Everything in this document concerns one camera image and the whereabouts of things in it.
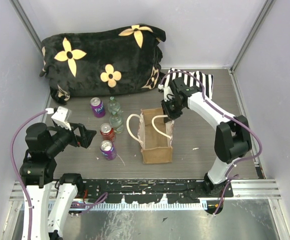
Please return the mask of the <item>cat print canvas bag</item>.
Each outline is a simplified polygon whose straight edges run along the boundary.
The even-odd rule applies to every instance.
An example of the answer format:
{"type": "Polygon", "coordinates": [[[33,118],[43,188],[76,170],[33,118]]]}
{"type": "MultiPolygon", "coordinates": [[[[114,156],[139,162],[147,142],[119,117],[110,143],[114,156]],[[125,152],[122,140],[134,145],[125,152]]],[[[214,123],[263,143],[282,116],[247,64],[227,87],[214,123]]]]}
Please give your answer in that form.
{"type": "Polygon", "coordinates": [[[129,135],[141,147],[144,164],[167,164],[172,162],[174,121],[164,122],[167,115],[162,108],[142,109],[140,114],[131,114],[126,120],[129,135]],[[139,119],[137,135],[130,129],[130,120],[139,119]]]}

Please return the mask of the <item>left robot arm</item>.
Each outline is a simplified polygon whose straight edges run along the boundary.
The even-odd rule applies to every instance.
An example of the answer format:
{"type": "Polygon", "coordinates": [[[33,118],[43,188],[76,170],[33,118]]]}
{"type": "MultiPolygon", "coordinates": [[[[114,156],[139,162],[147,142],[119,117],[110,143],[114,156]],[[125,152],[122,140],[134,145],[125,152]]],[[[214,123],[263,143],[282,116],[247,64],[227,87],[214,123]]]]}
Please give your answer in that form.
{"type": "Polygon", "coordinates": [[[23,164],[19,170],[25,186],[24,200],[28,212],[24,214],[23,237],[31,240],[61,240],[64,225],[74,198],[85,192],[79,173],[65,173],[59,179],[58,194],[51,210],[49,197],[53,186],[55,157],[68,145],[88,148],[97,132],[81,123],[71,123],[69,129],[39,122],[26,130],[23,164]]]}

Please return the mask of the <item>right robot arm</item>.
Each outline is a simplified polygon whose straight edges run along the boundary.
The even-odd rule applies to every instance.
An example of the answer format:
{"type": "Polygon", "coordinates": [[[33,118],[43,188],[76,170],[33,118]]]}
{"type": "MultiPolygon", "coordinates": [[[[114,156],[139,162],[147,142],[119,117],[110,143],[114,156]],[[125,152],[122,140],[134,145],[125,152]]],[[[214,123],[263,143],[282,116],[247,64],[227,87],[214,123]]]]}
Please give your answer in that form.
{"type": "Polygon", "coordinates": [[[247,118],[223,110],[205,95],[203,86],[187,86],[180,77],[172,80],[169,86],[159,89],[164,93],[161,105],[165,122],[179,118],[182,110],[187,108],[200,115],[215,130],[216,159],[204,176],[203,189],[206,195],[217,196],[235,162],[252,148],[247,118]]]}

